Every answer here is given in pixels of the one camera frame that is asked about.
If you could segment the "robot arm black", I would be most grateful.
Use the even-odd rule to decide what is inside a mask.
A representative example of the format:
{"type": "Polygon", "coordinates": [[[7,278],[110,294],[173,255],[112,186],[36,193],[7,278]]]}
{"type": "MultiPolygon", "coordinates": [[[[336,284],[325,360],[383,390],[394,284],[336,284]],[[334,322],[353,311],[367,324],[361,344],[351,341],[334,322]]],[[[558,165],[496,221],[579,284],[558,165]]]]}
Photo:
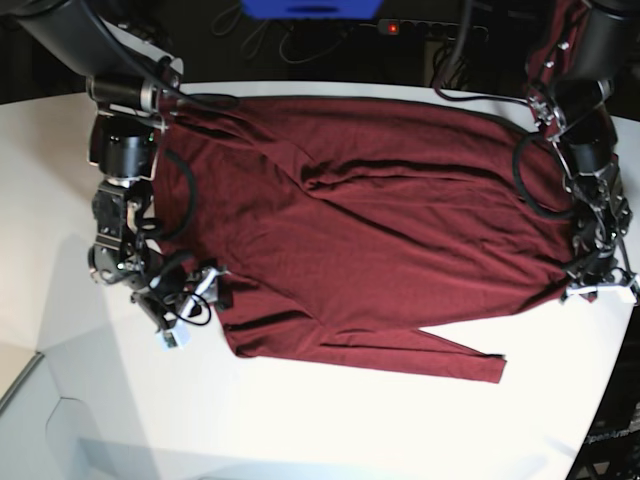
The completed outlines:
{"type": "Polygon", "coordinates": [[[236,107],[238,99],[182,92],[179,59],[150,59],[125,46],[88,1],[4,1],[1,12],[84,77],[97,107],[88,161],[103,180],[92,199],[97,232],[88,251],[91,277],[103,285],[127,285],[160,342],[167,348],[185,345],[196,316],[213,316],[216,280],[223,272],[215,266],[186,272],[190,251],[166,256],[149,246],[180,237],[196,213],[195,175],[166,139],[182,107],[217,114],[236,107]],[[185,211],[173,229],[149,212],[161,159],[179,170],[187,186],[185,211]]]}
{"type": "Polygon", "coordinates": [[[633,214],[624,195],[614,152],[617,133],[606,101],[613,79],[639,35],[636,1],[556,1],[549,23],[527,64],[526,95],[536,129],[512,153],[512,174],[524,202],[539,216],[568,220],[574,257],[563,270],[564,299],[588,301],[615,292],[639,301],[639,276],[624,242],[633,214]],[[563,188],[572,205],[554,212],[525,186],[520,161],[533,143],[550,148],[564,171],[563,188]]]}

